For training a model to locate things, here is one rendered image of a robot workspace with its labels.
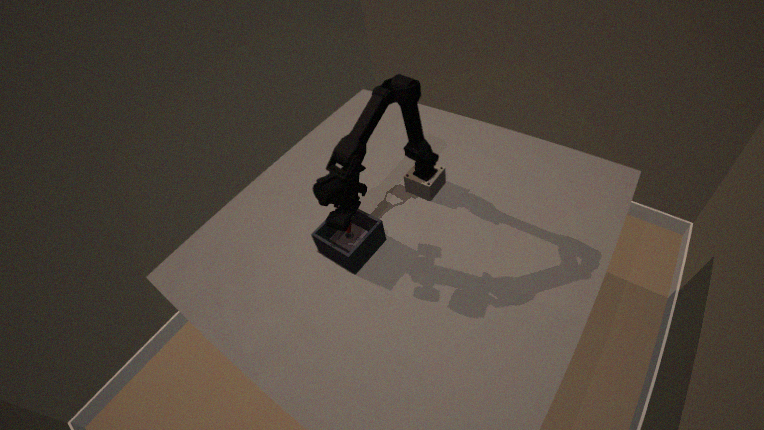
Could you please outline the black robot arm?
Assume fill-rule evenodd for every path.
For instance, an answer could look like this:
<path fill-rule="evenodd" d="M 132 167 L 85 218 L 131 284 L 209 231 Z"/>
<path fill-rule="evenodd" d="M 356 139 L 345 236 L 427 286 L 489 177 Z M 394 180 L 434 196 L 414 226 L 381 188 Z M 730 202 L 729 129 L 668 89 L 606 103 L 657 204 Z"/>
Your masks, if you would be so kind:
<path fill-rule="evenodd" d="M 361 164 L 366 154 L 366 143 L 386 108 L 393 103 L 398 103 L 402 110 L 409 140 L 404 147 L 405 155 L 416 161 L 413 175 L 428 181 L 438 172 L 434 165 L 439 155 L 433 153 L 431 145 L 425 140 L 419 117 L 417 102 L 420 96 L 420 82 L 402 74 L 385 80 L 373 89 L 353 129 L 334 148 L 325 168 L 329 174 L 316 179 L 313 184 L 313 193 L 321 206 L 334 204 L 338 208 L 340 194 L 358 189 L 359 174 L 366 169 Z M 336 163 L 343 167 L 339 168 Z"/>

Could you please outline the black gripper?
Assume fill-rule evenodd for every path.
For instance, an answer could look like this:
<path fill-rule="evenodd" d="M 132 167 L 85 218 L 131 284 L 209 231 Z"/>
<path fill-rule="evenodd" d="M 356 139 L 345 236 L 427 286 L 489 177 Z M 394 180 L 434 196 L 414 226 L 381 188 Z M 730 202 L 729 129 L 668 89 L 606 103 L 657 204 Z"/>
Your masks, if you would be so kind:
<path fill-rule="evenodd" d="M 356 191 L 340 194 L 338 196 L 339 208 L 329 213 L 326 218 L 326 226 L 340 231 L 347 231 L 361 204 L 358 193 L 362 193 L 362 196 L 365 196 L 366 192 L 367 186 L 359 182 L 359 187 Z"/>

